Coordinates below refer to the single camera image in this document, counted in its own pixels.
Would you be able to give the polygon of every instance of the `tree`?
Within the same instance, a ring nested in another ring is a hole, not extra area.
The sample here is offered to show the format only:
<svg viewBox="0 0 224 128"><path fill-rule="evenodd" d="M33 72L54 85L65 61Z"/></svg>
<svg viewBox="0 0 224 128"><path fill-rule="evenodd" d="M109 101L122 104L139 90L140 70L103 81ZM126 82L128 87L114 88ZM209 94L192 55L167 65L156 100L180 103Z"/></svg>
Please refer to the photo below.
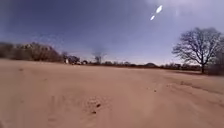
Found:
<svg viewBox="0 0 224 128"><path fill-rule="evenodd" d="M180 43L172 53L179 56L184 62L196 62L201 65L201 72L205 72L205 66L214 57L219 49L222 35L214 28L195 28L183 33Z"/></svg>

